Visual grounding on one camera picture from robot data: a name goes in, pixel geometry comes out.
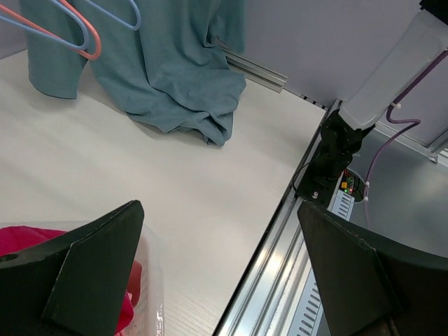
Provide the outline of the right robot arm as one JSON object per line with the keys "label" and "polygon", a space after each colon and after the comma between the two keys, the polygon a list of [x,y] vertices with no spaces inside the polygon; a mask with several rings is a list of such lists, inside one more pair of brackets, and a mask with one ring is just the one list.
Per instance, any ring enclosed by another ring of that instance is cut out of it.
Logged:
{"label": "right robot arm", "polygon": [[364,138],[447,57],[447,2],[421,1],[420,12],[355,95],[322,122],[321,140],[295,193],[328,206],[339,177]]}

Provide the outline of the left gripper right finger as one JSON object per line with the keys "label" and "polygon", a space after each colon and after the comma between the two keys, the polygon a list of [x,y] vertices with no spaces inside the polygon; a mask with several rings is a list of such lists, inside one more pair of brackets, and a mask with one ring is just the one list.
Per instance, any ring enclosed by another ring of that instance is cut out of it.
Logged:
{"label": "left gripper right finger", "polygon": [[446,335],[447,259],[336,217],[356,245],[355,335]]}

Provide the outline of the light blue wire hanger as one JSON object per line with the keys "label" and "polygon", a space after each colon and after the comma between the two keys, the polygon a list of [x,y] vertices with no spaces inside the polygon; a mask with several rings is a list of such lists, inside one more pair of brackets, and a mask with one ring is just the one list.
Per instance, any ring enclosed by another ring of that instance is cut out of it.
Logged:
{"label": "light blue wire hanger", "polygon": [[29,35],[54,41],[72,50],[85,50],[90,36],[68,1],[20,1],[17,10],[1,3],[1,20]]}

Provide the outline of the pink wire hanger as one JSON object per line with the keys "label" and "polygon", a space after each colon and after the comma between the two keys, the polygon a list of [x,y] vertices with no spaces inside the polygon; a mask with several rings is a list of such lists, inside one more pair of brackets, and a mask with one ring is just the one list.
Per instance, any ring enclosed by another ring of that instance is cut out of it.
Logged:
{"label": "pink wire hanger", "polygon": [[84,64],[97,54],[98,33],[91,21],[95,14],[89,1],[1,2],[2,20],[24,29],[29,62],[38,67],[64,62]]}

